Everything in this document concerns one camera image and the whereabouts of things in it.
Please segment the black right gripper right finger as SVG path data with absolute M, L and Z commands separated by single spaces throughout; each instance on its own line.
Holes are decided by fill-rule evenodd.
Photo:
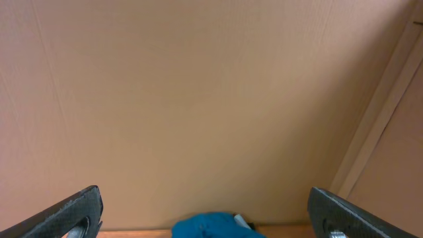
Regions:
M 317 238 L 417 238 L 323 188 L 310 190 L 307 211 Z

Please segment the blue polo shirt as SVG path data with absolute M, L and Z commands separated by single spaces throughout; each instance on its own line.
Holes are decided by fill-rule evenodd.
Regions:
M 252 229 L 237 225 L 235 214 L 227 212 L 202 213 L 178 221 L 171 229 L 172 238 L 265 238 Z

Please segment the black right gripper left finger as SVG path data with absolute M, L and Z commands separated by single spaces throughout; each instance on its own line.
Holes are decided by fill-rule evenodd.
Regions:
M 95 238 L 102 225 L 103 203 L 97 185 L 72 196 L 1 232 L 11 237 Z

